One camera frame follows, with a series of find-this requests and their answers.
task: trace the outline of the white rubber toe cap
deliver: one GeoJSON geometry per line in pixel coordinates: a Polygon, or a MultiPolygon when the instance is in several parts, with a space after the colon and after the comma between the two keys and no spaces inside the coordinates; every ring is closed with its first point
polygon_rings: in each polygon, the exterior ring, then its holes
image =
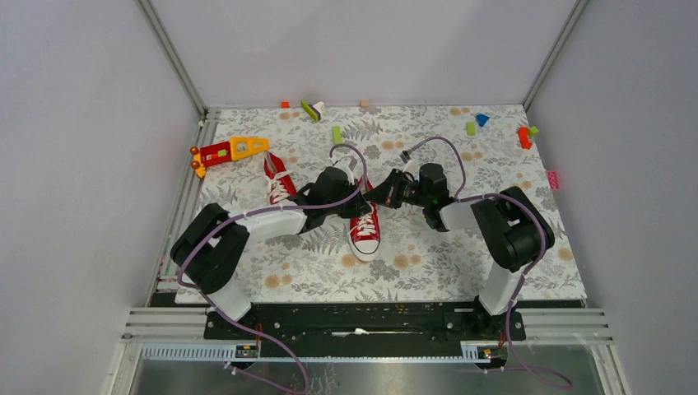
{"type": "Polygon", "coordinates": [[[352,243],[352,241],[349,240],[349,246],[357,258],[364,262],[370,262],[378,257],[380,242],[378,240],[360,240],[356,243],[352,243]]]}

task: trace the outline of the black mounting plate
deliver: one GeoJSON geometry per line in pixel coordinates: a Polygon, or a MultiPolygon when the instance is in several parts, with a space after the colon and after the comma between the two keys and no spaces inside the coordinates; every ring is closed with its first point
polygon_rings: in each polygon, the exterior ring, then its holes
{"type": "MultiPolygon", "coordinates": [[[[337,303],[253,304],[239,321],[289,346],[299,357],[424,357],[461,356],[461,341],[499,341],[499,333],[475,333],[468,323],[473,303],[337,303]],[[370,335],[354,332],[361,328],[370,335]]],[[[513,340],[524,340],[521,314],[514,312],[510,327],[513,340]]],[[[219,314],[208,315],[206,339],[254,340],[219,314]]],[[[288,357],[276,344],[262,339],[262,357],[288,357]]]]}

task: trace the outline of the red toy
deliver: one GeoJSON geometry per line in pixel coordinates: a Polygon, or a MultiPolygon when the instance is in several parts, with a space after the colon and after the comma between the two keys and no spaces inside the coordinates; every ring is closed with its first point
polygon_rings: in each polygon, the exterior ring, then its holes
{"type": "Polygon", "coordinates": [[[521,142],[521,148],[524,150],[530,150],[533,144],[528,140],[528,128],[522,126],[519,128],[519,141],[521,142]]]}
{"type": "Polygon", "coordinates": [[[206,168],[220,165],[232,160],[240,160],[269,149],[269,140],[257,137],[231,137],[227,142],[218,142],[210,146],[191,147],[192,169],[202,179],[206,168]]]}

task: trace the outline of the blue toy block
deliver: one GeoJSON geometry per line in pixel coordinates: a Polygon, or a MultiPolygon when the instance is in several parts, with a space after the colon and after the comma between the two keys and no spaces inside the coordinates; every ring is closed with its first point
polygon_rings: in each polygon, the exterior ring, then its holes
{"type": "Polygon", "coordinates": [[[485,114],[478,114],[475,116],[475,120],[477,121],[477,124],[480,125],[480,128],[485,126],[485,123],[490,120],[490,117],[486,116],[485,114]]]}

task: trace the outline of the metal frame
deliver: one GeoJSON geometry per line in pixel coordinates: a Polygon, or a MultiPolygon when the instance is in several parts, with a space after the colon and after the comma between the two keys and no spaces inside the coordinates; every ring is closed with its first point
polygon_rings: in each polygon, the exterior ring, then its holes
{"type": "MultiPolygon", "coordinates": [[[[210,308],[135,308],[128,316],[119,345],[119,369],[112,395],[125,395],[133,385],[140,359],[230,360],[233,347],[250,341],[203,338],[210,308]]],[[[590,349],[606,395],[628,395],[630,390],[618,361],[616,346],[602,309],[517,309],[528,339],[521,346],[579,346],[590,349]]],[[[304,362],[373,363],[472,363],[478,346],[496,342],[461,342],[462,358],[301,358],[304,362]]],[[[259,358],[266,362],[292,362],[291,358],[259,358]]]]}
{"type": "Polygon", "coordinates": [[[150,27],[153,29],[153,34],[155,34],[155,37],[160,43],[162,51],[165,53],[165,57],[170,62],[172,70],[177,76],[177,79],[179,79],[179,83],[182,84],[182,87],[186,91],[192,105],[198,111],[199,116],[203,117],[206,113],[206,105],[203,103],[201,96],[198,94],[192,78],[187,73],[187,69],[184,68],[182,59],[179,58],[174,45],[172,45],[172,41],[167,35],[167,31],[162,25],[162,22],[160,22],[160,18],[158,17],[151,0],[137,0],[136,2],[141,7],[141,11],[143,11],[143,16],[146,18],[148,25],[150,25],[150,27]]]}
{"type": "MultiPolygon", "coordinates": [[[[179,82],[182,84],[182,87],[186,91],[187,96],[192,102],[192,105],[199,112],[199,115],[203,117],[207,113],[208,107],[206,106],[206,103],[204,103],[201,96],[198,94],[196,85],[194,84],[191,76],[188,74],[187,69],[184,67],[182,59],[177,54],[177,50],[175,49],[175,46],[172,44],[172,40],[168,36],[167,30],[165,30],[165,27],[162,25],[162,22],[160,21],[160,18],[158,17],[157,11],[153,7],[151,0],[136,0],[136,2],[140,6],[148,24],[153,29],[153,34],[158,39],[158,42],[162,47],[165,57],[170,62],[174,74],[177,76],[179,82]]],[[[555,61],[557,60],[557,56],[560,54],[562,48],[565,46],[567,39],[570,37],[570,33],[575,28],[577,21],[581,17],[582,12],[584,12],[584,9],[586,8],[587,4],[589,4],[589,0],[577,0],[574,6],[572,7],[570,14],[568,15],[567,19],[565,20],[565,23],[562,26],[562,29],[560,30],[560,34],[557,36],[555,43],[553,43],[545,60],[543,60],[541,69],[534,78],[531,88],[528,90],[528,93],[523,98],[522,104],[523,108],[526,111],[528,111],[528,109],[531,107],[533,99],[535,99],[535,96],[538,93],[541,84],[543,83],[543,81],[545,81],[548,72],[550,71],[553,63],[555,63],[555,61]]]]}
{"type": "MultiPolygon", "coordinates": [[[[209,110],[206,114],[206,120],[203,121],[203,125],[197,127],[198,131],[191,145],[207,146],[212,144],[213,138],[216,136],[216,128],[218,127],[218,120],[220,117],[220,110],[209,110]]],[[[189,166],[191,159],[192,157],[188,152],[186,152],[186,157],[184,157],[184,155],[182,157],[182,163],[186,163],[186,166],[184,167],[184,172],[182,173],[182,178],[177,188],[179,193],[172,207],[172,211],[170,212],[170,219],[167,228],[165,228],[165,234],[163,235],[160,249],[158,249],[159,254],[157,256],[155,270],[152,273],[150,286],[143,306],[148,306],[150,298],[158,287],[157,277],[160,273],[161,266],[175,264],[171,262],[167,252],[170,250],[171,243],[174,243],[179,238],[182,232],[184,232],[184,229],[186,229],[187,224],[192,221],[196,210],[196,203],[198,202],[198,194],[201,190],[202,180],[194,174],[192,168],[189,166]]]]}
{"type": "MultiPolygon", "coordinates": [[[[143,11],[144,17],[153,29],[165,56],[168,58],[173,71],[183,88],[185,89],[194,108],[203,116],[206,115],[203,124],[193,144],[203,146],[211,144],[215,137],[216,127],[223,108],[208,109],[198,94],[196,86],[187,73],[182,61],[172,44],[170,37],[158,17],[151,0],[137,0],[143,11]]],[[[575,28],[582,12],[589,0],[577,0],[570,12],[555,43],[546,56],[540,71],[523,100],[526,111],[538,93],[541,84],[545,81],[552,65],[556,61],[562,48],[575,28]]],[[[157,286],[157,275],[161,265],[170,263],[166,252],[170,243],[181,235],[196,210],[198,194],[202,180],[198,179],[187,165],[179,183],[179,195],[174,204],[167,225],[167,231],[159,252],[161,255],[153,273],[151,289],[148,291],[144,303],[148,305],[157,286]]],[[[206,340],[203,338],[204,326],[207,321],[209,308],[135,308],[128,316],[123,340],[119,343],[115,359],[114,372],[111,374],[111,382],[106,387],[106,393],[113,395],[127,395],[131,391],[137,365],[141,358],[177,358],[178,360],[217,360],[230,355],[230,348],[241,342],[206,340]]],[[[525,342],[514,342],[520,345],[539,346],[578,346],[585,345],[593,353],[593,358],[602,381],[604,392],[607,395],[629,394],[629,387],[625,374],[618,362],[616,347],[612,334],[608,328],[606,317],[602,309],[518,309],[522,314],[528,339],[525,342]]],[[[471,356],[473,347],[494,346],[496,342],[462,342],[463,354],[471,356]]],[[[331,359],[332,362],[473,362],[472,358],[436,359],[436,358],[341,358],[331,359]]],[[[291,361],[291,359],[271,359],[268,361],[291,361]]],[[[307,362],[327,362],[326,358],[307,358],[307,362]]]]}
{"type": "Polygon", "coordinates": [[[582,16],[582,12],[584,12],[584,9],[587,7],[587,4],[589,4],[589,0],[577,0],[575,6],[572,7],[570,15],[567,17],[565,24],[562,26],[562,30],[560,30],[560,34],[557,36],[555,43],[552,45],[552,48],[550,48],[550,52],[546,56],[546,59],[543,61],[541,70],[538,72],[536,78],[533,80],[533,85],[531,85],[531,89],[528,90],[526,97],[523,99],[524,111],[528,112],[528,109],[531,108],[533,99],[536,98],[536,94],[538,93],[541,84],[543,83],[543,81],[545,81],[547,74],[550,72],[552,65],[555,63],[555,61],[557,60],[557,56],[560,54],[560,51],[565,47],[567,39],[570,38],[572,30],[577,25],[577,21],[579,21],[579,18],[582,16]]]}

